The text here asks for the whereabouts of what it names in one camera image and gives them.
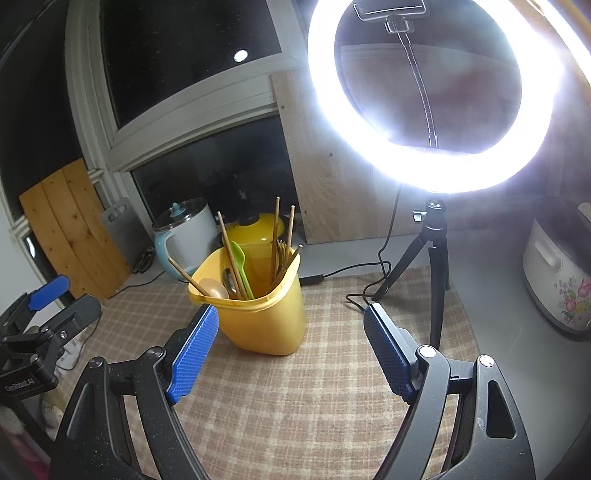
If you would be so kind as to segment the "left gloved hand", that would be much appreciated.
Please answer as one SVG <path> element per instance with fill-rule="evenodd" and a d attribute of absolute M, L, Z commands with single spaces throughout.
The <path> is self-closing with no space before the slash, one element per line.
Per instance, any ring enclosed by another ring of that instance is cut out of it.
<path fill-rule="evenodd" d="M 1 426 L 8 432 L 23 436 L 26 444 L 50 458 L 63 409 L 43 395 L 29 399 L 9 398 L 1 401 Z"/>

